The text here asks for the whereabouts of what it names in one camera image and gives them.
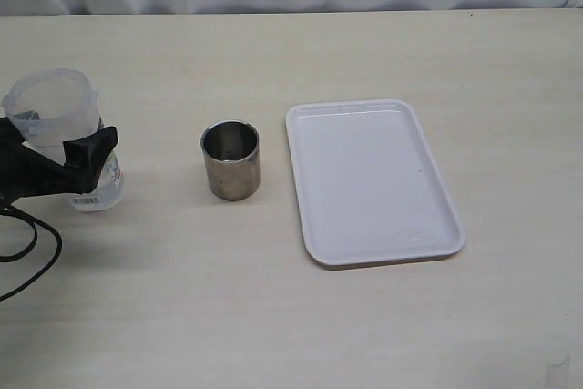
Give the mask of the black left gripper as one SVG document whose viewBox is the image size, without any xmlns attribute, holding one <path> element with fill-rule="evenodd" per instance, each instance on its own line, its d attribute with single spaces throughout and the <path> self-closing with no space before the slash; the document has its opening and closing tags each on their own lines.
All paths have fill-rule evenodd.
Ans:
<svg viewBox="0 0 583 389">
<path fill-rule="evenodd" d="M 33 123 L 40 116 L 36 111 L 25 111 L 14 114 L 13 120 Z M 87 137 L 64 141 L 66 162 L 59 164 L 25 146 L 9 118 L 1 118 L 1 206 L 21 198 L 92 192 L 117 144 L 117 128 L 101 128 Z"/>
</svg>

